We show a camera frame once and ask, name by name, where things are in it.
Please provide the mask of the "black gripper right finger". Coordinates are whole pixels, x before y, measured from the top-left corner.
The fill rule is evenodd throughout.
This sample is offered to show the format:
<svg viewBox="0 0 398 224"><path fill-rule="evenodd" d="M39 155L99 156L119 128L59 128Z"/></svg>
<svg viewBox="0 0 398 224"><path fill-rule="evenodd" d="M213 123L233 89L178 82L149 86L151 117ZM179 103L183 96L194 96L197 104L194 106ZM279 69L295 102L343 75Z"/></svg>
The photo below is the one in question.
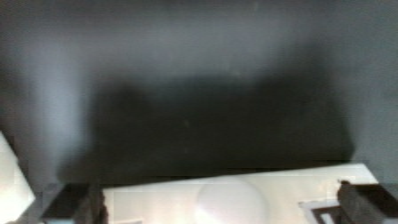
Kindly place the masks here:
<svg viewBox="0 0 398 224"><path fill-rule="evenodd" d="M398 199L380 184L341 182L339 224L398 224Z"/></svg>

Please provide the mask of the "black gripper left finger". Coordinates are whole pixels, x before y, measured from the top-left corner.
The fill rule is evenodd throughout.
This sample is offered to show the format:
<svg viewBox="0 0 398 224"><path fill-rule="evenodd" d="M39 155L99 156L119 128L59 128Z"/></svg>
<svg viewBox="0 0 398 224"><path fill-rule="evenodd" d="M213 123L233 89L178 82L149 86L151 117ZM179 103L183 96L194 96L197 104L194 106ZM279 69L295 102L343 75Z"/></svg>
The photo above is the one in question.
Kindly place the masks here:
<svg viewBox="0 0 398 224"><path fill-rule="evenodd" d="M67 184L41 215L44 224L108 224L105 195L96 184Z"/></svg>

